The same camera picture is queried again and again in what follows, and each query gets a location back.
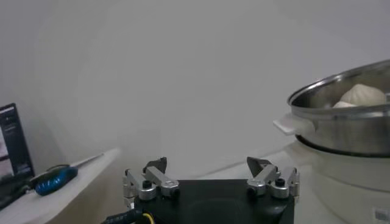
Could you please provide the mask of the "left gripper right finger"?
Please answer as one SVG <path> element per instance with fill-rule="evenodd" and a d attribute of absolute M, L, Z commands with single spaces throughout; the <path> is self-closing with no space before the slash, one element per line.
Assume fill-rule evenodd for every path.
<path fill-rule="evenodd" d="M 295 167 L 280 170 L 266 159 L 247 157 L 252 178 L 247 180 L 249 198 L 264 196 L 267 192 L 277 199 L 294 198 L 300 195 L 300 173 Z"/>

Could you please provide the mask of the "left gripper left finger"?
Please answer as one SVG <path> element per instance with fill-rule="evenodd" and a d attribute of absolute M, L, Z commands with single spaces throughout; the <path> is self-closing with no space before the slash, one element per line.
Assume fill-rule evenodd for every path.
<path fill-rule="evenodd" d="M 147 203 L 179 204 L 180 183 L 166 175 L 167 165 L 167 157 L 161 157 L 149 161 L 140 172 L 133 169 L 124 171 L 122 192 L 128 210 Z"/>

